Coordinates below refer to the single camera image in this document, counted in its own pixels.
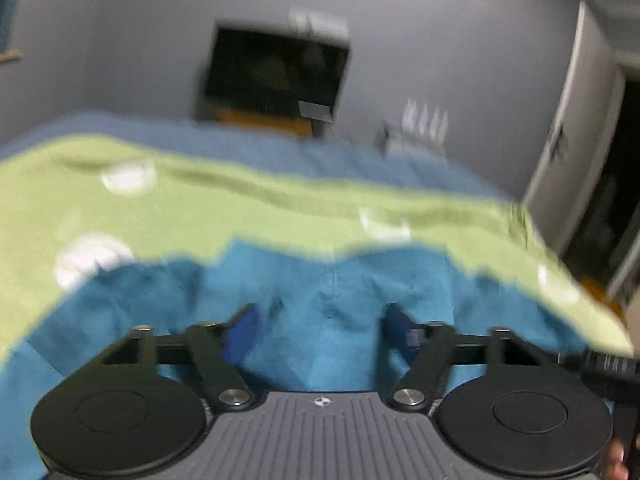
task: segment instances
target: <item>round black disc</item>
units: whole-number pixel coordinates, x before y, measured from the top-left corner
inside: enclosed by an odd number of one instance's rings
[[[128,476],[172,462],[205,428],[204,406],[183,384],[56,388],[36,406],[31,434],[50,468]]]
[[[594,466],[612,420],[602,400],[567,374],[480,377],[446,395],[437,411],[444,437],[496,473],[562,477]]]

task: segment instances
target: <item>door handle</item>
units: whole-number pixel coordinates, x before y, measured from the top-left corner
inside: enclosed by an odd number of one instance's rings
[[[556,139],[554,140],[554,143],[551,146],[549,163],[552,163],[556,159],[556,157],[559,157],[560,160],[564,160],[564,154],[568,149],[569,149],[569,145],[566,140],[566,135],[564,134],[564,124],[560,124],[560,129],[558,130]]]

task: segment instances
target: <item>metal screw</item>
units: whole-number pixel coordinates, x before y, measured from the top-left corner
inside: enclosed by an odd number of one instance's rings
[[[218,396],[218,400],[227,406],[241,406],[249,402],[250,399],[251,395],[249,395],[249,393],[235,388],[225,390]]]
[[[424,393],[411,388],[405,388],[394,393],[394,400],[404,406],[415,406],[416,404],[424,402]]]

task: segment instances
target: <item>doorway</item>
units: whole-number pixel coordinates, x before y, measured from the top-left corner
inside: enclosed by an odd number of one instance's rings
[[[563,258],[576,278],[592,280],[622,304],[640,281],[635,261],[620,275],[640,232],[640,81],[632,79],[602,173]]]

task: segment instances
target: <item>logo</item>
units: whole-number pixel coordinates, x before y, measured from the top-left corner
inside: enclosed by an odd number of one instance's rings
[[[326,408],[329,404],[331,404],[333,401],[331,399],[329,399],[328,397],[322,396],[322,397],[318,397],[317,399],[313,400],[313,403],[316,406],[319,406],[320,408],[324,409]]]

